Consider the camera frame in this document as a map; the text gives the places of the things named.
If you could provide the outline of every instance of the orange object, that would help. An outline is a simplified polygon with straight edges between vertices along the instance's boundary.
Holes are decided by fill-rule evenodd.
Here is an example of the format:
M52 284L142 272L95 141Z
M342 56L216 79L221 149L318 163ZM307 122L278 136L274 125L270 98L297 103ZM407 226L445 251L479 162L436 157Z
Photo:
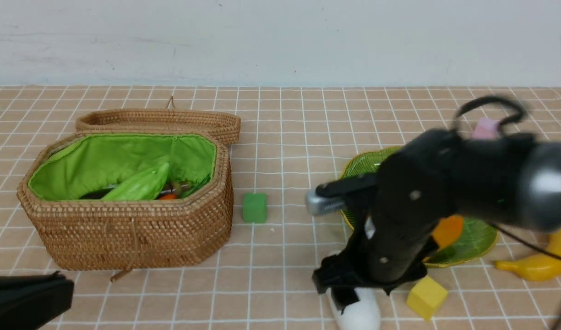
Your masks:
M459 240L463 231L463 217L461 215L452 215L451 217L441 219L431 236L439 245L439 251L452 245Z
M175 199L176 199L175 194L168 194L159 198L159 200L175 200Z

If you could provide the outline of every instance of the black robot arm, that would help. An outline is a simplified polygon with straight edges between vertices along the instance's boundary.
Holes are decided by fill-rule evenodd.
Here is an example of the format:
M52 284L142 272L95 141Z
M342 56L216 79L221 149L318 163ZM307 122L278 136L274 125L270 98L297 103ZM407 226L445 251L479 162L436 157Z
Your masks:
M488 103L513 111L500 122L501 137L462 138L457 119ZM561 228L561 143L504 132L505 125L524 116L524 108L508 98L473 100L458 111L452 129L424 132L375 173L309 192L307 209L313 215L345 207L356 223L346 248L314 271L317 291L373 287L389 294L421 279L427 274L423 260L439 248L431 233L450 215L539 232Z

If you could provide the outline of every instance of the green plate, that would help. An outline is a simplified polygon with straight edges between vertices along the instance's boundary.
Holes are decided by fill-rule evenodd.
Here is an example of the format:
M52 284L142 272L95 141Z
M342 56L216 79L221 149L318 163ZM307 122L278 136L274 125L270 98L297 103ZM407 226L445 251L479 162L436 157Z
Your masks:
M340 178L357 176L362 173L374 172L400 146L384 148L377 152L363 153L351 159L345 166ZM341 212L348 226L354 229L353 215L344 210ZM433 255L425 265L432 268L443 268L466 263L477 259L490 250L498 242L499 233L478 219L464 218L463 231L457 242Z

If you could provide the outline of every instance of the yellow cube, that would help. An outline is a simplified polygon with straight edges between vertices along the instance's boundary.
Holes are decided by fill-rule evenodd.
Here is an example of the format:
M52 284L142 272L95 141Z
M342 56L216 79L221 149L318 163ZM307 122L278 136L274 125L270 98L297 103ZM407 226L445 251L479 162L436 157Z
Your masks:
M445 299L448 292L429 276L425 276L411 290L406 304L420 317L429 321Z

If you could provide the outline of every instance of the basket handle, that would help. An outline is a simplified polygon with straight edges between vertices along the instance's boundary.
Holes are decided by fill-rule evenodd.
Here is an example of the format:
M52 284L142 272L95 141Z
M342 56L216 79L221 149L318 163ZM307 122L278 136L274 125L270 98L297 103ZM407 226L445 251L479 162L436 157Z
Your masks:
M167 106L165 107L165 109L170 110L170 106L172 105L172 110L176 110L176 106L174 105L174 96L171 95L171 97L169 98L169 102L167 103Z

